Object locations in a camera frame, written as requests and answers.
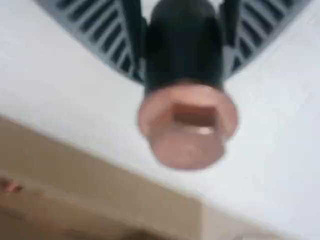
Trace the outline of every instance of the beige wall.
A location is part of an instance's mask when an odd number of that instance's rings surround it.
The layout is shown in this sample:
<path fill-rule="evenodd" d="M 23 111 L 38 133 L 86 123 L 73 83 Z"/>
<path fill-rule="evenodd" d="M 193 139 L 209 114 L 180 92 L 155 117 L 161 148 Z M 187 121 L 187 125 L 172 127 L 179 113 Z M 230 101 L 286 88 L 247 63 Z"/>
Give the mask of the beige wall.
<path fill-rule="evenodd" d="M 25 186 L 18 195 L 0 194 L 0 206 L 47 229 L 83 231 L 108 240 L 136 231 L 175 240 L 279 239 L 1 117 L 0 133 L 0 178 Z"/>

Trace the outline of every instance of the ceiling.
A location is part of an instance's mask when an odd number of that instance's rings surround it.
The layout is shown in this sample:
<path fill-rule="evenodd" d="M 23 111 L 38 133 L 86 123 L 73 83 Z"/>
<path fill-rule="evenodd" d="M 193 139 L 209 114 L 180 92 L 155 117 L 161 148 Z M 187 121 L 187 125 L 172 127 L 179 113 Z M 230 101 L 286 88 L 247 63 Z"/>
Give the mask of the ceiling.
<path fill-rule="evenodd" d="M 145 14 L 156 1 L 144 1 Z M 143 88 L 104 66 L 30 0 L 0 7 L 0 113 L 267 227 L 320 239 L 320 1 L 230 79 L 241 125 L 219 164 L 177 172 L 136 126 Z"/>

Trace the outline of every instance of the copper bulb base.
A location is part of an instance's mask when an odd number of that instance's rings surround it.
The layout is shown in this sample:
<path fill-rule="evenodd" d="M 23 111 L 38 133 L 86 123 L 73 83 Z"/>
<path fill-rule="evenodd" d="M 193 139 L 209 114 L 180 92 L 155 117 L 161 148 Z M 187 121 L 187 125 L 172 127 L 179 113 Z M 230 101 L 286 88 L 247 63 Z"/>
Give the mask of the copper bulb base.
<path fill-rule="evenodd" d="M 185 83 L 150 93 L 138 126 L 155 157 L 180 170 L 204 169 L 221 159 L 238 125 L 229 96 L 213 87 Z"/>

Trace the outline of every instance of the white ceiling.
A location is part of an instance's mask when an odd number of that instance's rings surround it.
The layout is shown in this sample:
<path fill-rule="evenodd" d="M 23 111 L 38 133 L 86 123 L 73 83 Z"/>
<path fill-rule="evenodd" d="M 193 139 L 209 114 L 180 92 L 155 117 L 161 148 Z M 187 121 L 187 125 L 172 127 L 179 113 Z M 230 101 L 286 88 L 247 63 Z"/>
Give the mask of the white ceiling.
<path fill-rule="evenodd" d="M 143 88 L 112 72 L 33 1 L 0 3 L 0 113 L 186 193 L 320 239 L 320 1 L 230 79 L 241 126 L 224 160 L 158 165 L 136 127 Z"/>

